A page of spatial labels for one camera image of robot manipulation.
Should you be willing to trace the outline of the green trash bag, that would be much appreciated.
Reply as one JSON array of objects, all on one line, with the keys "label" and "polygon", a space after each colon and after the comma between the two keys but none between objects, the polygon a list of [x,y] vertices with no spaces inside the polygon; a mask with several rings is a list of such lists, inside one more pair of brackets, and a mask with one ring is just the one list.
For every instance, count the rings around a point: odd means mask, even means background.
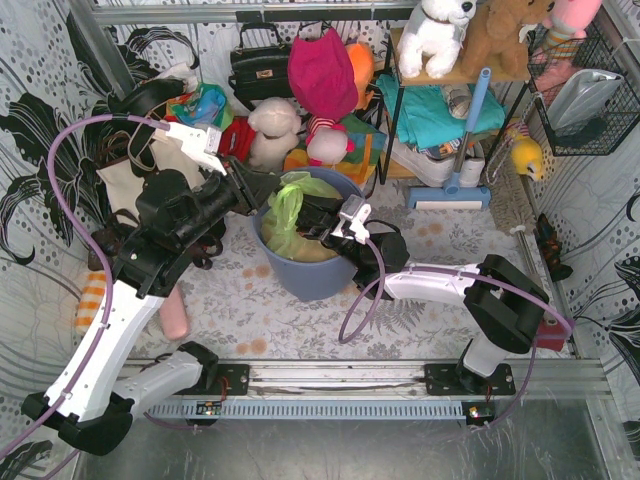
[{"label": "green trash bag", "polygon": [[270,251],[302,263],[333,259],[337,253],[325,248],[319,240],[304,238],[296,221],[303,206],[303,195],[342,200],[342,195],[329,183],[312,177],[307,171],[289,171],[281,177],[281,190],[268,199],[268,210],[262,216],[261,235]]}]

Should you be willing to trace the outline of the blue trash bin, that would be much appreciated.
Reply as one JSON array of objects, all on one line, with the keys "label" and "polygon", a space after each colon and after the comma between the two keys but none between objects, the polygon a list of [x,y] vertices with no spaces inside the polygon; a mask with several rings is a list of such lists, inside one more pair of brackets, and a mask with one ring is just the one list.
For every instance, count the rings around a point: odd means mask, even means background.
[{"label": "blue trash bin", "polygon": [[[351,194],[361,198],[364,193],[347,176],[335,170],[322,167],[303,167],[295,172],[309,172],[319,178],[345,198]],[[323,300],[332,297],[347,287],[356,274],[356,267],[347,259],[337,256],[323,262],[305,263],[283,258],[272,252],[262,238],[262,220],[269,206],[265,204],[252,220],[252,228],[258,239],[258,245],[267,255],[268,261],[280,284],[302,302]]]}]

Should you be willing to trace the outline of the blue floor mop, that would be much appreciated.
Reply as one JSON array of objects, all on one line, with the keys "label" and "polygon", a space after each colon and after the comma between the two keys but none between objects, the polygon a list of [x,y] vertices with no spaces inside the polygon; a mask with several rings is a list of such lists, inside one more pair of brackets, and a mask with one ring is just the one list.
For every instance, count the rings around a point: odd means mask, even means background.
[{"label": "blue floor mop", "polygon": [[489,206],[491,200],[489,189],[484,186],[463,188],[460,176],[469,140],[481,113],[491,75],[490,67],[484,67],[479,73],[466,119],[461,147],[456,154],[449,178],[441,188],[411,187],[407,199],[409,208],[417,210],[483,210]]}]

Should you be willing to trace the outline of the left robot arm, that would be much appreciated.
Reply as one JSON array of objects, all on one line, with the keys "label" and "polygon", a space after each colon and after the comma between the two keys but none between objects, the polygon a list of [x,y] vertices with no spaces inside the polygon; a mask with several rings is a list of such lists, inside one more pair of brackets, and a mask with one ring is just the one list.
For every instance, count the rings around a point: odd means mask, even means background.
[{"label": "left robot arm", "polygon": [[129,380],[118,375],[141,330],[192,264],[201,237],[229,212],[255,214],[279,187],[277,175],[250,170],[233,157],[195,189],[174,169],[149,176],[136,200],[139,225],[106,265],[98,318],[58,379],[26,397],[23,414],[56,430],[68,445],[103,456],[165,398],[219,386],[217,355],[194,341]]}]

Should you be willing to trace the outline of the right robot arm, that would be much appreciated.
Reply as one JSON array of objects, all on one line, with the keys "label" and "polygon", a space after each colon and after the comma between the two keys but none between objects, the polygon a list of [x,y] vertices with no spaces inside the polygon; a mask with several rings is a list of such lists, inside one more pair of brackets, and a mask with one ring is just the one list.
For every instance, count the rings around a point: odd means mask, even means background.
[{"label": "right robot arm", "polygon": [[467,309],[480,328],[455,364],[425,370],[426,389],[435,396],[516,392],[510,354],[526,354],[534,343],[549,298],[505,258],[490,254],[479,264],[447,267],[411,263],[400,229],[372,233],[370,205],[306,194],[296,230],[348,260],[361,296],[380,300],[434,301]]}]

